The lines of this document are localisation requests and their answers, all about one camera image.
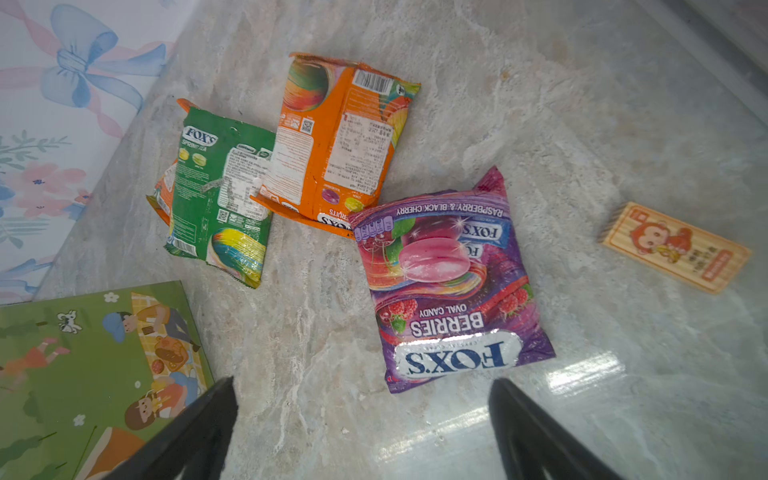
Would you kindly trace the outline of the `green snack pack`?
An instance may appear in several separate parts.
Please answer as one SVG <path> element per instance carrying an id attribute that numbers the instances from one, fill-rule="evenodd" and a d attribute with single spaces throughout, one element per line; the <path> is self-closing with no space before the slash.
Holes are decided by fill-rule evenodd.
<path id="1" fill-rule="evenodd" d="M 262 186 L 276 134 L 218 116 L 186 99 L 170 205 L 168 253 L 261 283 L 272 212 L 253 198 Z"/>

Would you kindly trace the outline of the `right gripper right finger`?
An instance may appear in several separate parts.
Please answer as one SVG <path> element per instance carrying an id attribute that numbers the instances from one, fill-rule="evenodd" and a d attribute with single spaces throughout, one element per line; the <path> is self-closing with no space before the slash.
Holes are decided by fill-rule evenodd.
<path id="1" fill-rule="evenodd" d="M 618 477 L 512 381 L 493 382 L 488 410 L 509 479 Z"/>

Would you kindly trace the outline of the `orange snack pack right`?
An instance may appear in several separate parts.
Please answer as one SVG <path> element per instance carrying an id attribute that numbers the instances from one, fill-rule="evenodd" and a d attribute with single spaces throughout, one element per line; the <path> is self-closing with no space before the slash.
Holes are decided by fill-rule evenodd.
<path id="1" fill-rule="evenodd" d="M 291 58 L 273 153 L 251 198 L 350 238 L 351 216 L 379 200 L 421 86 L 360 62 Z"/>

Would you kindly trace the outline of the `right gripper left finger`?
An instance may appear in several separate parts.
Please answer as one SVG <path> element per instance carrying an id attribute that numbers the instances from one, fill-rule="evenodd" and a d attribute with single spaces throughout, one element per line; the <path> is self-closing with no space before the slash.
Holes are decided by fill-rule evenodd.
<path id="1" fill-rule="evenodd" d="M 218 479 L 237 415 L 234 378 L 222 378 L 107 477 Z"/>

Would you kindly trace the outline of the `white paper bag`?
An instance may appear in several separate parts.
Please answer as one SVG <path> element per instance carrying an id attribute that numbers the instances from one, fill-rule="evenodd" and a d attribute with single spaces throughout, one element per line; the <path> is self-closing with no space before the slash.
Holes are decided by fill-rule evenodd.
<path id="1" fill-rule="evenodd" d="M 100 479 L 213 384 L 178 281 L 1 310 L 1 475 Z"/>

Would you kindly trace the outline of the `orange snack pack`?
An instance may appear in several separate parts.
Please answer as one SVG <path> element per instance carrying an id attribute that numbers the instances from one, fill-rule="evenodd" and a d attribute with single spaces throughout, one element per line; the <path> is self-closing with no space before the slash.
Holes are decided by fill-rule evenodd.
<path id="1" fill-rule="evenodd" d="M 190 148 L 186 144 L 180 146 L 177 150 L 176 159 L 156 182 L 154 191 L 146 196 L 153 210 L 167 226 L 171 225 L 172 220 L 177 164 L 180 160 L 189 160 L 191 156 Z"/>
<path id="2" fill-rule="evenodd" d="M 421 86 L 360 62 L 291 58 L 273 153 L 251 198 L 350 238 L 351 216 L 379 200 Z"/>

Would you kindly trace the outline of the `purple snack pack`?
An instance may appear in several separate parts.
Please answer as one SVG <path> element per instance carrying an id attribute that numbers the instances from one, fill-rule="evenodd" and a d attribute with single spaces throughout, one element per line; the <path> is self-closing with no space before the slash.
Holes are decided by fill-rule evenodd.
<path id="1" fill-rule="evenodd" d="M 438 378 L 552 359 L 502 173 L 352 217 L 385 361 L 399 394 Z"/>

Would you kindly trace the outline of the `orange snack pack back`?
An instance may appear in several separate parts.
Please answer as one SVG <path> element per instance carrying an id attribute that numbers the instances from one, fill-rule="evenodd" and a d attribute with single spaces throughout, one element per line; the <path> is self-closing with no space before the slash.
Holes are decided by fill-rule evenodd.
<path id="1" fill-rule="evenodd" d="M 153 210 L 167 226 L 171 225 L 172 220 L 177 164 L 180 160 L 189 160 L 191 156 L 190 148 L 186 144 L 180 146 L 177 150 L 176 159 L 156 182 L 154 191 L 146 196 Z"/>

